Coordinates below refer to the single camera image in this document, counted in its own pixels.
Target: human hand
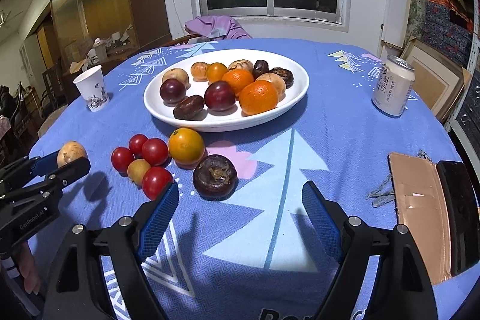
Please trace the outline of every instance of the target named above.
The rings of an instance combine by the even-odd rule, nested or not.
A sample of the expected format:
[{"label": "human hand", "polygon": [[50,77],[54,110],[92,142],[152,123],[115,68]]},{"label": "human hand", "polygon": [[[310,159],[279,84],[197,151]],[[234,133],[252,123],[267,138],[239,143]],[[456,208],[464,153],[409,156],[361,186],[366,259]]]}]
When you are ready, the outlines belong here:
[{"label": "human hand", "polygon": [[28,294],[38,294],[40,291],[40,276],[38,275],[37,265],[35,259],[28,247],[28,242],[24,242],[20,249],[20,254],[17,259],[20,274],[23,277],[23,287]]}]

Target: picture frame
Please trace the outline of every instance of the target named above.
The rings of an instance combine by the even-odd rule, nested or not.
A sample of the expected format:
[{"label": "picture frame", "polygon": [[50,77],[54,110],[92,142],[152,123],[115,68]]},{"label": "picture frame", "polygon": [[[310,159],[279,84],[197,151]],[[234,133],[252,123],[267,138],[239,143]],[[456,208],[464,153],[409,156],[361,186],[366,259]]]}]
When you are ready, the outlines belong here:
[{"label": "picture frame", "polygon": [[400,57],[415,69],[413,90],[443,124],[465,87],[463,67],[415,37]]}]

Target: window sill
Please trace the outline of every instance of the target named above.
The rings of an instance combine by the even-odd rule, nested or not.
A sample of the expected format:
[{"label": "window sill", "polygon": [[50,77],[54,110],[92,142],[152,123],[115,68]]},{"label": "window sill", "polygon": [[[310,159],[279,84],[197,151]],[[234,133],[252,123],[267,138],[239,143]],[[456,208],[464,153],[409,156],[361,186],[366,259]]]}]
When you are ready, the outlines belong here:
[{"label": "window sill", "polygon": [[299,26],[307,28],[323,28],[329,29],[332,31],[342,31],[348,32],[349,26],[346,24],[339,24],[330,21],[323,21],[319,19],[304,19],[304,18],[294,18],[294,17],[285,17],[285,16],[235,16],[237,21],[249,21],[253,23],[262,24],[263,22],[267,23],[278,23],[282,25],[289,26]]}]

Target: purple jacket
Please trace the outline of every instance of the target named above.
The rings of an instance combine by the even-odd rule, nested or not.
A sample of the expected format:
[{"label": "purple jacket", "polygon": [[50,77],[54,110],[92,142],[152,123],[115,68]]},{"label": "purple jacket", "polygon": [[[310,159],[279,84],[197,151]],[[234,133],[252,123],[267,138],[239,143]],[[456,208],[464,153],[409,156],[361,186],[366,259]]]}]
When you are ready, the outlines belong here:
[{"label": "purple jacket", "polygon": [[185,24],[185,29],[215,40],[251,39],[251,35],[231,16],[197,16]]}]

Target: brown leather phone case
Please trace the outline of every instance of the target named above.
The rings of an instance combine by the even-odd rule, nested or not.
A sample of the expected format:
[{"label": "brown leather phone case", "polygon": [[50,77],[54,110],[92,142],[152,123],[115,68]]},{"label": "brown leather phone case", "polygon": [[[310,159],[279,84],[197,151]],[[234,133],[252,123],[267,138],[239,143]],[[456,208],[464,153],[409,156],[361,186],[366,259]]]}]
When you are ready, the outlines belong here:
[{"label": "brown leather phone case", "polygon": [[427,159],[391,152],[398,223],[405,224],[421,253],[432,285],[452,277],[447,206],[435,165]]}]

